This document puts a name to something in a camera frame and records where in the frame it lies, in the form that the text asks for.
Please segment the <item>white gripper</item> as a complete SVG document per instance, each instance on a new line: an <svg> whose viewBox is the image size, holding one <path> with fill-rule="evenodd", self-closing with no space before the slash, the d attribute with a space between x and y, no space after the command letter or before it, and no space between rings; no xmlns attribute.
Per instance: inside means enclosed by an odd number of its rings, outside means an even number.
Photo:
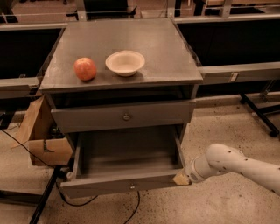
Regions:
<svg viewBox="0 0 280 224"><path fill-rule="evenodd" d="M188 186L193 183L199 183L211 175L211 167L207 162L205 155L196 157L186 167L185 171L179 171L173 178L173 181L179 186Z"/></svg>

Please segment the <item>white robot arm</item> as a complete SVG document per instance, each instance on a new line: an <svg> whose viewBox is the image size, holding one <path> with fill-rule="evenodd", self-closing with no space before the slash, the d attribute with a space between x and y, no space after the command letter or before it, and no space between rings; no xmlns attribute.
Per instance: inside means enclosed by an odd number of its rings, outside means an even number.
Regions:
<svg viewBox="0 0 280 224"><path fill-rule="evenodd" d="M190 185L206 179L234 172L280 195L280 165L250 157L221 143L211 144L206 152L196 157L173 178L177 185Z"/></svg>

